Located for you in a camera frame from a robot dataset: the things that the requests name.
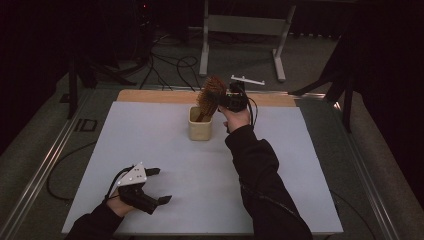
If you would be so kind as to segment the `beige square cup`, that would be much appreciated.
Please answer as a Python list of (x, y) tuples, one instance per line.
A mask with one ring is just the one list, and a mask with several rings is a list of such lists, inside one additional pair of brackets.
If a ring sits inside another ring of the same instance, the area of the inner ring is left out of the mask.
[(188, 134), (192, 141), (208, 141), (212, 136), (212, 118), (205, 116), (200, 122), (200, 108), (192, 106), (189, 109)]

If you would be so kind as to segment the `brown wooden hairbrush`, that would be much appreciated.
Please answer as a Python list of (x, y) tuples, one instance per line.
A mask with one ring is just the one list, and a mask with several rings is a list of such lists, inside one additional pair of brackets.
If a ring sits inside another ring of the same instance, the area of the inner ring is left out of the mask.
[(200, 116), (197, 121), (200, 122), (205, 116), (212, 116), (218, 108), (218, 102), (214, 102), (208, 97), (209, 93), (221, 94), (226, 93), (225, 83), (216, 76), (208, 77), (203, 88), (197, 96), (197, 105), (200, 108)]

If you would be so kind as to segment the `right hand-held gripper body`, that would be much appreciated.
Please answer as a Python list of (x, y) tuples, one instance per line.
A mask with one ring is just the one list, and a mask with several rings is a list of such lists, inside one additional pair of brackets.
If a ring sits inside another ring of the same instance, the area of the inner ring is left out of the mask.
[(256, 81), (248, 78), (236, 77), (232, 75), (230, 77), (229, 91), (218, 97), (218, 105), (227, 108), (232, 112), (240, 112), (247, 109), (250, 105), (249, 97), (245, 91), (245, 84), (254, 84), (264, 86), (264, 81)]

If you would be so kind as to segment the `person's left hand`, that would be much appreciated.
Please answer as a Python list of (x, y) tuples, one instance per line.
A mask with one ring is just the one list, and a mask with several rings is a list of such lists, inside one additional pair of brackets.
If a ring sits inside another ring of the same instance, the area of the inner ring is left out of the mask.
[(106, 200), (106, 205), (119, 217), (125, 217), (134, 207), (120, 199), (119, 191), (115, 190)]

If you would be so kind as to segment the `white metal stand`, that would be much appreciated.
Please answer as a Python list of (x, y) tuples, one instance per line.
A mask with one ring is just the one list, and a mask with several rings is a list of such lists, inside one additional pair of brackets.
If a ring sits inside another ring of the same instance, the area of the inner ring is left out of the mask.
[(203, 0), (203, 43), (199, 65), (199, 75), (205, 77), (208, 73), (209, 61), (209, 33), (241, 33), (267, 36), (279, 36), (278, 46), (272, 50), (272, 58), (279, 82), (286, 80), (283, 68), (282, 52), (289, 34), (292, 20), (296, 11), (296, 5), (291, 3), (284, 19), (216, 15), (209, 12), (209, 1)]

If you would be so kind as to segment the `wooden table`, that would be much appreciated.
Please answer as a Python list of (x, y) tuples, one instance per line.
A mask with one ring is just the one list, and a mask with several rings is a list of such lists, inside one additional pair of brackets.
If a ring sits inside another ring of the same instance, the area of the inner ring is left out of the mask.
[[(198, 94), (190, 91), (121, 90), (120, 102), (195, 104)], [(293, 97), (283, 93), (248, 93), (258, 106), (295, 107)]]

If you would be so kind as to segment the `person's right hand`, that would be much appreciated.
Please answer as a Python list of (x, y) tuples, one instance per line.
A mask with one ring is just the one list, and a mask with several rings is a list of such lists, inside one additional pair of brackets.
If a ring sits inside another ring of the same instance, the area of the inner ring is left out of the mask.
[(250, 124), (251, 115), (247, 109), (239, 112), (233, 112), (225, 107), (220, 106), (219, 110), (226, 118), (226, 120), (223, 122), (223, 125), (227, 128), (228, 133), (232, 133), (238, 128)]

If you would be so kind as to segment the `dark floor plate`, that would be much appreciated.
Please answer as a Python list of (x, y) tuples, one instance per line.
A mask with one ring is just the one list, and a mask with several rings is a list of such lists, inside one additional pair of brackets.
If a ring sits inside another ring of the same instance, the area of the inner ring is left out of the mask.
[(82, 119), (77, 121), (74, 128), (75, 132), (94, 132), (97, 128), (98, 121), (93, 119)]

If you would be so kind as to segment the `white table mat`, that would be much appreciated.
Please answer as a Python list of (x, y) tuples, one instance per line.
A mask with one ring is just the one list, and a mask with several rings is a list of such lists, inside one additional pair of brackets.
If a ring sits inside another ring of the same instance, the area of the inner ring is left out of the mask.
[[(129, 235), (244, 235), (252, 221), (243, 207), (238, 175), (224, 143), (224, 117), (212, 120), (212, 137), (189, 137), (186, 104), (115, 102), (88, 163), (63, 230), (91, 212), (123, 168), (141, 163), (159, 169), (144, 191), (168, 204), (153, 214), (134, 211), (121, 223)], [(258, 109), (254, 127), (280, 161), (279, 174), (301, 217), (315, 234), (334, 234), (343, 228), (334, 206), (303, 114), (297, 107)]]

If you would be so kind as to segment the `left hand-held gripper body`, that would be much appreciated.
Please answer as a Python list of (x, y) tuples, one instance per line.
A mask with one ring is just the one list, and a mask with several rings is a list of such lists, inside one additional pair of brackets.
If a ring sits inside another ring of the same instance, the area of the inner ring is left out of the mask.
[(132, 166), (118, 181), (120, 199), (128, 205), (152, 215), (159, 206), (157, 199), (148, 196), (143, 187), (147, 182), (145, 167), (142, 163)]

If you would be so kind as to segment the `black stand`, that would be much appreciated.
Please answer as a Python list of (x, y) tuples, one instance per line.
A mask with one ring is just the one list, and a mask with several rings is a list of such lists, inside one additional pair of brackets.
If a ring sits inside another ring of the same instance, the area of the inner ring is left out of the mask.
[(319, 78), (303, 88), (290, 92), (290, 95), (302, 96), (306, 93), (330, 83), (330, 88), (324, 96), (327, 102), (336, 103), (344, 96), (342, 104), (342, 123), (348, 133), (351, 132), (350, 116), (352, 108), (354, 77), (349, 70), (349, 58), (351, 48), (348, 46), (349, 39), (342, 35), (327, 61)]
[(69, 104), (68, 118), (71, 119), (78, 109), (78, 80), (86, 88), (95, 88), (97, 79), (95, 73), (108, 76), (113, 81), (121, 84), (133, 86), (134, 82), (128, 81), (118, 73), (110, 70), (106, 66), (95, 62), (86, 55), (71, 54), (68, 60), (68, 93), (64, 94), (61, 101)]

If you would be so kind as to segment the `aluminium rail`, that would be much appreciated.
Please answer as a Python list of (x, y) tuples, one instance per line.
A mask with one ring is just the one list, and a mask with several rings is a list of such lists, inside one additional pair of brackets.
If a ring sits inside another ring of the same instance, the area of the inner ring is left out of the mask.
[(0, 228), (0, 240), (13, 240), (17, 234), (22, 222), (26, 218), (26, 215), (46, 182), (48, 175), (51, 173), (60, 154), (66, 146), (76, 126), (78, 115), (91, 95), (92, 90), (84, 90), (81, 94), (80, 99), (77, 101), (77, 109), (74, 115), (65, 122), (37, 171), (26, 185), (11, 214), (7, 217), (7, 221)]
[(359, 180), (367, 195), (370, 206), (374, 212), (375, 218), (380, 226), (385, 240), (399, 240), (397, 230), (387, 212), (385, 204), (373, 182), (373, 179), (365, 165), (364, 158), (360, 153), (359, 147), (351, 133), (348, 133), (342, 123), (342, 110), (338, 102), (331, 103), (330, 107), (336, 120), (341, 134), (347, 141), (349, 151), (352, 155), (352, 164), (357, 172)]

